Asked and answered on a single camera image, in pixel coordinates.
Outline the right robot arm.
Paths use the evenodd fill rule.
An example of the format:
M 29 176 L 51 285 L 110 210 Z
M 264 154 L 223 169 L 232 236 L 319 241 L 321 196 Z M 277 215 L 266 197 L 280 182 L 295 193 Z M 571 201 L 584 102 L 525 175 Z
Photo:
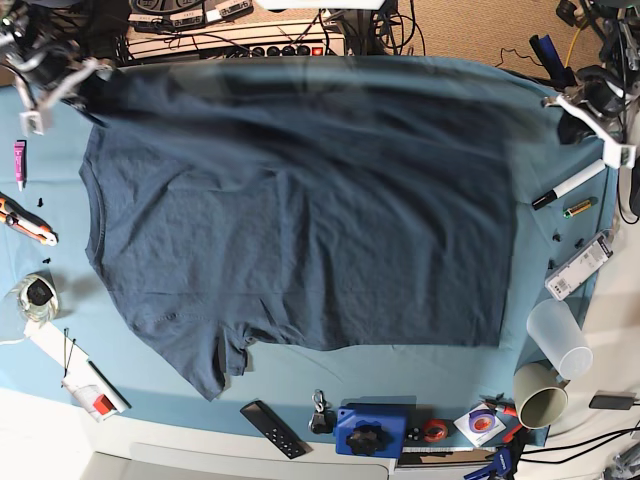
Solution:
M 14 75 L 27 105 L 97 61 L 89 39 L 104 9 L 98 1 L 3 1 L 1 68 Z

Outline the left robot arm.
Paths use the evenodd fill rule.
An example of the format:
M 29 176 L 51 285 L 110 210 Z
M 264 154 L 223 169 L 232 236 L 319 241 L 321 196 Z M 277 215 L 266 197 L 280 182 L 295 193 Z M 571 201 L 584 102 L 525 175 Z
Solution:
M 550 37 L 529 43 L 549 74 L 551 85 L 600 120 L 626 132 L 639 101 L 639 3 L 637 1 L 560 1 L 556 16 L 575 30 L 564 58 Z M 601 42 L 594 65 L 574 69 L 570 59 L 578 37 L 590 30 Z

